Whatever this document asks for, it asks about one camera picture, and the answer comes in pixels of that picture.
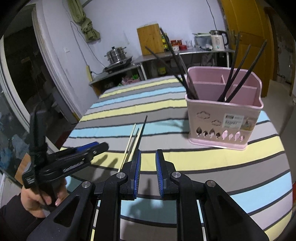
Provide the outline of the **person's left hand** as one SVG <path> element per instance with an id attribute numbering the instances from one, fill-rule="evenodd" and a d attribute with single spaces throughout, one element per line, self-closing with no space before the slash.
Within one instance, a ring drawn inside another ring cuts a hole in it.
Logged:
<path id="1" fill-rule="evenodd" d="M 65 178 L 61 179 L 61 184 L 57 188 L 57 199 L 54 202 L 55 206 L 59 206 L 69 195 L 66 189 L 67 181 Z M 26 189 L 24 186 L 21 190 L 21 203 L 26 211 L 32 214 L 36 218 L 45 218 L 47 212 L 44 207 L 52 203 L 51 197 L 41 191 L 33 191 L 32 189 Z"/>

